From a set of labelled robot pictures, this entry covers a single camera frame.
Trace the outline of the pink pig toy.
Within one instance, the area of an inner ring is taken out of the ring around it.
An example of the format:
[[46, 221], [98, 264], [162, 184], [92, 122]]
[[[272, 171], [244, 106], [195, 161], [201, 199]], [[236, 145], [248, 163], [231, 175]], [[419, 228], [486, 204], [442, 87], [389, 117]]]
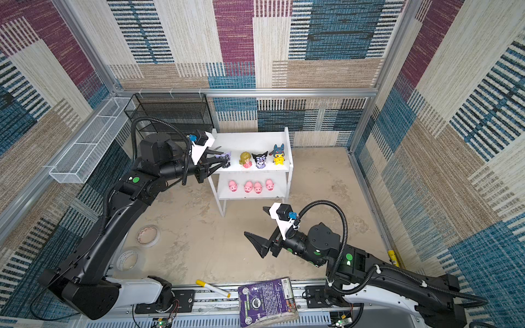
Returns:
[[238, 190], [238, 184], [234, 180], [230, 180], [229, 183], [228, 183], [228, 188], [232, 192], [235, 192], [235, 191]]
[[254, 183], [254, 191], [256, 194], [261, 194], [262, 193], [262, 190], [263, 190], [263, 186], [260, 182], [255, 182]]
[[253, 182], [251, 180], [247, 181], [246, 184], [244, 184], [244, 191], [248, 194], [250, 193], [254, 188]]
[[266, 186], [268, 191], [273, 191], [274, 187], [275, 187], [275, 184], [274, 184], [272, 179], [267, 179], [266, 182], [265, 182], [265, 186]]

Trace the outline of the doll toy figure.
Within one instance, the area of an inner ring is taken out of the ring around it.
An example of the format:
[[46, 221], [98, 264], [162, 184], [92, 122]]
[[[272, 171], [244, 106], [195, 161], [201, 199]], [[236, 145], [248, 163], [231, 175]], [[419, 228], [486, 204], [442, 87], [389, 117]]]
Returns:
[[240, 158], [239, 158], [239, 164], [243, 167], [243, 168], [251, 168], [252, 166], [252, 156], [249, 152], [243, 152], [241, 153], [240, 155]]

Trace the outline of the black purple Kuromi figurine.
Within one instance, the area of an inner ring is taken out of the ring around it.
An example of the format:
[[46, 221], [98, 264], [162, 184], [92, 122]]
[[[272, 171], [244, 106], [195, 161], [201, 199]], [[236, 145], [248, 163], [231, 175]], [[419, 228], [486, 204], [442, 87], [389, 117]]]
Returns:
[[268, 152], [264, 152], [261, 154], [252, 154], [253, 160], [258, 169], [264, 169], [266, 167], [267, 156]]

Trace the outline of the yellow toy figure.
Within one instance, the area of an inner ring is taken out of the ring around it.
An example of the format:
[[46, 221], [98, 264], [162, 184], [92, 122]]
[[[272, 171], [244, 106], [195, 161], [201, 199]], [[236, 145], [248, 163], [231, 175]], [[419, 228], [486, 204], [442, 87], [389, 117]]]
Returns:
[[283, 165], [285, 162], [284, 144], [282, 143], [280, 146], [275, 144], [269, 155], [273, 157], [275, 165]]

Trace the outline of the purple toy figure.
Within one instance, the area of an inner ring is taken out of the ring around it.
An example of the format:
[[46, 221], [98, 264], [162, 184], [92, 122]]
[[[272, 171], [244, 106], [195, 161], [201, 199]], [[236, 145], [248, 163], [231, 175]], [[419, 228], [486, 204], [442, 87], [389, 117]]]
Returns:
[[231, 164], [231, 152], [222, 153], [217, 156], [218, 158], [224, 159], [228, 165]]

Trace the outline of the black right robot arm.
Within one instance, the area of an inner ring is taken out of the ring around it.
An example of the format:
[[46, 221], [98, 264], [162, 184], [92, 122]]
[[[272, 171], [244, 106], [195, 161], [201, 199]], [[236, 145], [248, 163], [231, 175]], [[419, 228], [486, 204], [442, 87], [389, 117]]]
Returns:
[[[329, 206], [339, 214], [343, 225], [341, 235], [323, 223], [314, 225], [306, 234], [299, 231], [303, 216], [321, 205]], [[265, 239], [245, 232], [245, 237], [261, 258], [268, 254], [278, 256], [287, 250], [315, 267], [325, 267], [326, 279], [320, 302], [345, 306], [353, 302], [369, 303], [373, 295], [378, 295], [389, 306], [421, 317], [429, 327], [466, 326], [465, 308], [455, 303], [459, 296], [456, 277], [449, 274], [422, 276], [349, 245], [347, 219], [337, 204], [317, 200], [295, 213], [291, 205], [275, 203], [263, 210], [276, 221], [273, 234]]]

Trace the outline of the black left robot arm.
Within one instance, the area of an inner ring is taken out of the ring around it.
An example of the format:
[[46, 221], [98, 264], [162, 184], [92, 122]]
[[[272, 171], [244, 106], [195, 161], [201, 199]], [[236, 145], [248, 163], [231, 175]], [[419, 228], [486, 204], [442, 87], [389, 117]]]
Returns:
[[226, 158], [211, 149], [215, 141], [211, 133], [180, 136], [184, 148], [167, 133], [153, 133], [140, 142], [131, 136], [133, 165], [107, 190], [103, 214], [73, 253], [56, 269], [42, 272], [38, 282], [46, 291], [92, 320], [124, 306], [146, 306], [159, 313], [174, 307], [167, 280], [157, 276], [111, 280], [106, 271], [120, 243], [160, 193], [185, 185], [190, 174], [202, 183], [226, 164]]

